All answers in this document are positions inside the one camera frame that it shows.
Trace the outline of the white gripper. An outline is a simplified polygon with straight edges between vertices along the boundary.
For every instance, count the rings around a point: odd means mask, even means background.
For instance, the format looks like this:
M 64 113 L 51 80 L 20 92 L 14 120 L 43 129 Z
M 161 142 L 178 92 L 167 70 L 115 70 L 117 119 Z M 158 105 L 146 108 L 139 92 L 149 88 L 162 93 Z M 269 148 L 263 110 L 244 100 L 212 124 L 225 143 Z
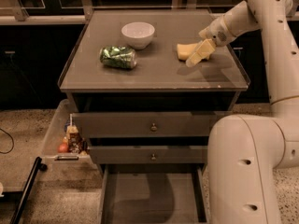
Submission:
M 223 16 L 218 17 L 210 23 L 208 27 L 201 30 L 199 35 L 205 40 L 199 42 L 195 46 L 191 55 L 186 60 L 186 65 L 188 67 L 194 67 L 202 60 L 209 57 L 216 50 L 216 46 L 226 46 L 236 39 L 236 36 L 229 31 Z

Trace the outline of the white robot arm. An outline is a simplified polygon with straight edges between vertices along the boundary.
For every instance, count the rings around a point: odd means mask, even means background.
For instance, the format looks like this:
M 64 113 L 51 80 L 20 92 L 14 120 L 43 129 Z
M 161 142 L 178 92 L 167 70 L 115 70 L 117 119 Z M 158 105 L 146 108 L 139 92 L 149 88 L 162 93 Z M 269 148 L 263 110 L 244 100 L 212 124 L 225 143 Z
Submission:
M 215 48 L 259 30 L 271 116 L 231 115 L 207 147 L 210 224 L 281 224 L 276 168 L 299 164 L 299 49 L 287 23 L 292 0 L 245 0 L 200 32 L 189 67 Z

